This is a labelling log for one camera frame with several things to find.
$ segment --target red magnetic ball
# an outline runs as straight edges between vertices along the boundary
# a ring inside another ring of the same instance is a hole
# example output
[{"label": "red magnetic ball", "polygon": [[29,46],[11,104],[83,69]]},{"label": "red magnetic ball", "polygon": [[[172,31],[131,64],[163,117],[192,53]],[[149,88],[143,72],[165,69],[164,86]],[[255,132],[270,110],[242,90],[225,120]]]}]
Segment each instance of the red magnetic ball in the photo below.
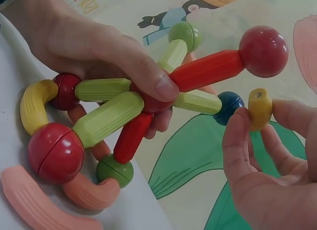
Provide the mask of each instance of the red magnetic ball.
[{"label": "red magnetic ball", "polygon": [[71,110],[79,103],[75,87],[80,79],[73,74],[58,74],[53,81],[58,85],[58,94],[50,103],[59,110]]},{"label": "red magnetic ball", "polygon": [[58,123],[49,123],[33,134],[28,155],[33,171],[51,184],[70,182],[84,162],[79,137],[69,127]]},{"label": "red magnetic ball", "polygon": [[162,101],[156,100],[150,95],[141,91],[134,83],[131,84],[130,91],[137,92],[143,98],[144,100],[143,112],[145,113],[150,113],[150,114],[159,113],[163,110],[170,108],[174,103],[174,101],[162,102]]},{"label": "red magnetic ball", "polygon": [[239,52],[245,68],[260,78],[278,75],[288,60],[284,38],[269,26],[256,26],[248,30],[242,36]]}]

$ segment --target green ball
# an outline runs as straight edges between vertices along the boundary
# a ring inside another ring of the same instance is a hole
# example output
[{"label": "green ball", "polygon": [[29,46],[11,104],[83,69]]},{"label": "green ball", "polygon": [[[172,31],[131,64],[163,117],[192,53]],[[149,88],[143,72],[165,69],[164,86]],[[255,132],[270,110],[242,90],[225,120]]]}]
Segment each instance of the green ball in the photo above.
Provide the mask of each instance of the green ball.
[{"label": "green ball", "polygon": [[126,187],[132,181],[133,174],[131,162],[120,164],[115,161],[113,154],[105,156],[96,167],[96,177],[99,182],[113,178],[119,182],[120,188]]},{"label": "green ball", "polygon": [[187,53],[195,51],[202,43],[202,35],[188,22],[179,22],[168,33],[168,41],[183,40],[187,44]]}]

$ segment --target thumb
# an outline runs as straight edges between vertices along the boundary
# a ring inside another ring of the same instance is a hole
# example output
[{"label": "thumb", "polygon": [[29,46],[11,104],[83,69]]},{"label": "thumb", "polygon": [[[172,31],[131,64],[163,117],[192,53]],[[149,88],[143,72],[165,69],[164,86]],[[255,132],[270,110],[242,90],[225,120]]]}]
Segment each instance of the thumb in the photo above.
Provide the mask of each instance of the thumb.
[{"label": "thumb", "polygon": [[113,40],[107,43],[107,46],[111,47],[111,55],[101,51],[98,53],[100,59],[118,66],[138,88],[155,99],[170,101],[178,96],[178,86],[136,40],[123,35],[112,38]]}]

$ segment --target magnetic building toy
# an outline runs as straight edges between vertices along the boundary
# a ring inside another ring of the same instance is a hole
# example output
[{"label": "magnetic building toy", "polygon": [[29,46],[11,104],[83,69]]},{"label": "magnetic building toy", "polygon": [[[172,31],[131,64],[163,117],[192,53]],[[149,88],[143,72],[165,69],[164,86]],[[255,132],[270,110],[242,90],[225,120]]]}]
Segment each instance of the magnetic building toy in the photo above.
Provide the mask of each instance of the magnetic building toy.
[{"label": "magnetic building toy", "polygon": [[[220,51],[186,64],[183,64],[185,57],[202,41],[197,29],[187,22],[178,23],[169,31],[168,40],[169,46],[158,65],[179,87],[179,96],[171,102],[155,100],[128,79],[80,81],[74,75],[59,74],[53,80],[30,85],[23,95],[20,111],[23,126],[31,135],[28,157],[33,172],[48,183],[60,184],[65,194],[83,208],[107,208],[120,189],[131,182],[130,161],[155,114],[174,106],[210,114],[225,126],[235,110],[245,106],[242,98],[234,92],[215,95],[200,89],[233,78],[244,69],[255,76],[270,78],[278,75],[288,60],[284,38],[267,26],[248,30],[239,50]],[[80,101],[103,104],[87,114]],[[47,102],[67,111],[73,127],[50,123],[45,112]],[[248,110],[250,131],[261,130],[270,121],[272,102],[265,89],[250,93]],[[111,154],[104,139],[121,127]],[[98,184],[80,173],[86,148],[98,160]],[[59,210],[21,166],[5,169],[1,181],[9,202],[35,230],[103,229],[93,219]]]}]

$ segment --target blue ball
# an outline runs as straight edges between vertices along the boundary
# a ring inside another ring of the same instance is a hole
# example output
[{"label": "blue ball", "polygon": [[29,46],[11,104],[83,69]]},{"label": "blue ball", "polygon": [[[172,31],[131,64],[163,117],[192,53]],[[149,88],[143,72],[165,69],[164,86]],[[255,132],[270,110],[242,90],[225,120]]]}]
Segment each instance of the blue ball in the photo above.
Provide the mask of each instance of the blue ball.
[{"label": "blue ball", "polygon": [[222,102],[221,110],[213,115],[218,124],[226,126],[236,109],[244,107],[242,98],[234,92],[223,92],[218,95]]}]

